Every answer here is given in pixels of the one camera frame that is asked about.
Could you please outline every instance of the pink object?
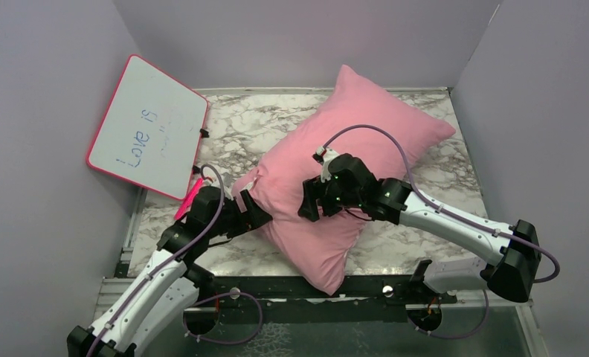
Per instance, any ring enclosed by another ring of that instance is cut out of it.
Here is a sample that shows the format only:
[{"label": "pink object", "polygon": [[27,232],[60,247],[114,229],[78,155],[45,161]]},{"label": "pink object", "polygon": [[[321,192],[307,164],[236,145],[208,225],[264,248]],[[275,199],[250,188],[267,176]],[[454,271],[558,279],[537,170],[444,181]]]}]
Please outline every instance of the pink object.
[{"label": "pink object", "polygon": [[[428,150],[454,134],[454,128],[395,98],[382,87],[343,65],[334,92],[310,118],[268,151],[259,166],[233,186],[234,195],[251,182],[257,204],[273,216],[260,230],[317,289],[332,295],[344,279],[347,252],[365,222],[345,212],[310,222],[297,215],[304,180],[321,173],[315,150],[348,126],[370,124],[389,132],[402,145],[411,166]],[[378,132],[356,129],[331,145],[359,157],[376,177],[406,174],[397,148]]]},{"label": "pink object", "polygon": [[187,209],[192,205],[192,201],[194,200],[194,197],[196,197],[196,195],[198,194],[200,187],[202,187],[203,181],[204,180],[202,179],[202,177],[199,177],[198,180],[196,180],[196,183],[193,185],[192,189],[183,200],[183,203],[181,203],[181,207],[178,208],[178,211],[174,215],[175,221],[178,221],[181,217],[183,217],[185,212],[187,212]]}]

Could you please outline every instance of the pillowcase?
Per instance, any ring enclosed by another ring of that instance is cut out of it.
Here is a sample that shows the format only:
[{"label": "pillowcase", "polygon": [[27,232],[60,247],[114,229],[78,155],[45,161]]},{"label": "pillowcase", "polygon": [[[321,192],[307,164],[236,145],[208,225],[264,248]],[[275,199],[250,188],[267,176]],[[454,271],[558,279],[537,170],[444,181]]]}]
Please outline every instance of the pillowcase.
[{"label": "pillowcase", "polygon": [[[344,211],[310,222],[297,211],[303,199],[303,181],[321,174],[321,165],[312,155],[336,132],[355,124],[370,124],[389,132],[402,145],[411,166],[429,147],[454,134],[454,128],[445,121],[409,106],[343,65],[334,92],[325,103],[270,149],[232,189],[238,196],[251,187],[251,197],[273,216],[261,232],[310,284],[328,295],[342,284],[347,252],[366,222]],[[406,174],[397,148],[379,132],[354,129],[329,146],[339,154],[360,158],[378,179]]]}]

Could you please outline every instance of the marble table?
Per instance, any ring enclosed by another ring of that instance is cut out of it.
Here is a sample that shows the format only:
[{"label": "marble table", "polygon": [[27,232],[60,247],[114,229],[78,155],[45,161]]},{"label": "marble table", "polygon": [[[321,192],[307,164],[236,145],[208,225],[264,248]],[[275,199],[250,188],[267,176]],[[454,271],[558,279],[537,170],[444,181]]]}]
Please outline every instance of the marble table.
[{"label": "marble table", "polygon": [[[396,91],[399,99],[450,123],[456,134],[431,148],[413,169],[420,189],[436,199],[478,216],[486,216],[480,189],[448,92]],[[202,140],[197,164],[210,163],[227,189],[288,131],[310,116],[328,91],[243,91],[208,95],[206,121],[210,137]],[[165,228],[173,224],[179,202],[148,192],[135,227],[129,277],[144,268]],[[387,222],[371,222],[349,252],[347,274],[412,274],[416,264],[470,257],[464,249],[432,234]],[[294,266],[259,233],[250,232],[209,249],[197,261],[215,275],[297,275]]]}]

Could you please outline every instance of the purple cable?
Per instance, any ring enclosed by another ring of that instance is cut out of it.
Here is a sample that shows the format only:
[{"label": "purple cable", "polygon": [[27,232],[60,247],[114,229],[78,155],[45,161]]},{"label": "purple cable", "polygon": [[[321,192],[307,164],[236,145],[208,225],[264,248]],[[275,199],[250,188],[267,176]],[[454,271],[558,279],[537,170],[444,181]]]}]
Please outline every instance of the purple cable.
[{"label": "purple cable", "polygon": [[207,338],[207,337],[202,337],[202,335],[194,335],[192,332],[190,332],[189,327],[187,327],[187,322],[186,320],[183,318],[183,326],[185,326],[185,329],[187,330],[187,334],[189,336],[192,336],[194,338],[197,339],[197,341],[207,341],[207,342],[212,342],[214,344],[224,344],[227,346],[233,346],[235,344],[245,344],[246,342],[249,342],[250,340],[252,340],[253,338],[255,338],[255,336],[257,336],[258,333],[260,333],[261,329],[262,329],[262,323],[264,321],[264,316],[262,313],[262,306],[260,305],[260,302],[257,301],[257,299],[250,294],[247,294],[245,292],[226,292],[224,294],[219,294],[219,295],[215,295],[212,297],[209,297],[207,299],[201,300],[195,304],[193,304],[194,306],[198,306],[198,305],[202,305],[203,303],[208,303],[212,300],[216,300],[216,299],[220,299],[220,298],[226,298],[227,296],[231,296],[231,295],[240,295],[240,296],[246,296],[247,298],[253,300],[253,302],[255,303],[255,305],[257,305],[257,311],[260,313],[260,322],[257,324],[257,328],[253,331],[253,333],[251,333],[248,337],[243,338],[242,340],[238,340],[238,341],[220,341],[220,340],[213,340],[211,338]]},{"label": "purple cable", "polygon": [[[213,215],[213,218],[211,219],[211,221],[209,221],[209,224],[207,225],[207,227],[205,227],[205,229],[202,230],[202,232],[200,232],[200,234],[198,236],[196,236],[196,238],[194,238],[191,242],[189,242],[185,247],[181,248],[179,251],[177,251],[176,253],[174,253],[170,257],[168,257],[161,264],[159,264],[158,266],[156,266],[147,275],[147,277],[145,277],[137,285],[137,287],[130,292],[130,294],[126,297],[126,299],[123,301],[123,303],[118,307],[117,311],[115,311],[115,314],[113,314],[113,316],[109,319],[109,321],[107,322],[107,324],[109,324],[109,325],[112,326],[115,323],[115,321],[119,318],[119,316],[121,315],[121,313],[126,309],[126,307],[128,307],[128,305],[130,304],[130,302],[132,301],[132,299],[134,299],[135,296],[137,296],[137,294],[139,293],[139,291],[142,290],[142,288],[146,285],[146,283],[148,283],[155,274],[157,274],[169,262],[171,262],[171,261],[175,260],[176,258],[180,257],[181,255],[187,253],[187,251],[190,248],[192,248],[202,237],[204,237],[205,234],[207,234],[207,232],[216,223],[216,220],[218,219],[218,217],[220,216],[220,213],[222,212],[222,205],[225,203],[225,191],[224,191],[225,184],[222,181],[222,177],[218,173],[218,170],[216,170],[215,167],[213,167],[213,166],[211,166],[209,164],[204,164],[200,168],[200,175],[203,178],[205,177],[205,174],[204,174],[205,168],[209,168],[210,170],[212,170],[216,174],[216,178],[218,179],[218,182],[220,183],[220,203],[218,205],[218,209],[216,210],[216,213]],[[100,330],[100,333],[93,340],[93,343],[91,344],[91,347],[89,347],[88,352],[86,353],[86,357],[92,357],[93,356],[93,351],[95,350],[95,347],[97,346],[98,343],[100,343],[100,341],[102,340],[102,337],[106,334],[107,331],[108,331],[107,328],[102,328]]]},{"label": "purple cable", "polygon": [[[437,210],[439,210],[439,206],[434,203],[431,202],[431,200],[427,199],[424,197],[424,195],[422,195],[421,191],[419,191],[419,189],[417,188],[417,185],[415,184],[415,178],[413,177],[413,173],[411,172],[411,166],[408,164],[408,157],[406,156],[406,153],[404,152],[404,150],[402,149],[402,147],[399,145],[399,143],[397,142],[397,140],[391,136],[391,134],[389,134],[388,132],[378,128],[377,126],[373,126],[373,125],[367,125],[367,124],[359,124],[359,125],[352,125],[352,126],[348,126],[345,129],[342,129],[340,132],[337,132],[334,136],[332,136],[324,145],[323,148],[327,147],[329,144],[332,143],[332,141],[334,141],[336,138],[338,138],[339,136],[343,135],[345,132],[349,132],[350,130],[353,129],[358,129],[358,128],[366,128],[366,129],[372,129],[372,130],[376,130],[377,132],[382,133],[384,136],[386,136],[387,138],[389,138],[397,147],[397,149],[399,150],[400,155],[402,155],[402,160],[404,161],[404,166],[406,167],[406,174],[408,175],[408,181],[411,183],[411,187],[413,188],[413,192],[415,192],[415,194],[427,205],[431,206],[432,208],[436,208]],[[446,210],[445,208],[441,208],[439,210],[440,212],[446,214],[447,216],[450,216],[454,219],[456,219],[457,221],[461,221],[469,226],[472,226],[476,229],[480,229],[482,231],[485,231],[491,235],[495,235],[497,234],[497,231],[493,228],[490,227],[486,227],[484,225],[481,225],[479,223],[473,222],[463,216],[460,216],[454,212],[451,212],[449,210]],[[544,256],[546,256],[547,258],[549,258],[549,260],[551,262],[553,262],[553,265],[555,266],[555,270],[553,271],[553,273],[547,277],[542,277],[540,279],[535,279],[533,282],[534,283],[546,283],[547,281],[553,280],[555,279],[558,275],[559,275],[559,271],[560,271],[560,267],[559,267],[559,262],[557,261],[557,258],[555,258],[549,251],[547,251],[546,249],[540,247],[539,245],[535,245],[531,242],[527,242],[526,240],[520,238],[520,237],[516,237],[512,234],[508,234],[508,233],[500,233],[500,235],[502,237],[505,237],[507,239],[513,240],[515,242],[518,242],[522,245],[525,245],[531,249],[535,249],[536,251],[539,251],[540,253],[542,253]]]},{"label": "purple cable", "polygon": [[411,324],[413,324],[413,326],[415,326],[415,329],[417,331],[423,333],[424,335],[428,335],[428,337],[441,338],[442,340],[460,340],[463,338],[468,338],[468,337],[474,335],[476,332],[481,331],[485,327],[485,323],[487,322],[487,318],[489,317],[489,299],[487,298],[487,292],[485,290],[483,290],[483,295],[485,295],[485,314],[483,315],[483,320],[481,320],[480,323],[470,332],[466,332],[461,335],[453,335],[453,336],[438,335],[438,334],[432,333],[432,332],[428,333],[428,331],[425,331],[425,330],[417,327],[417,325],[410,318],[408,320],[410,321]]}]

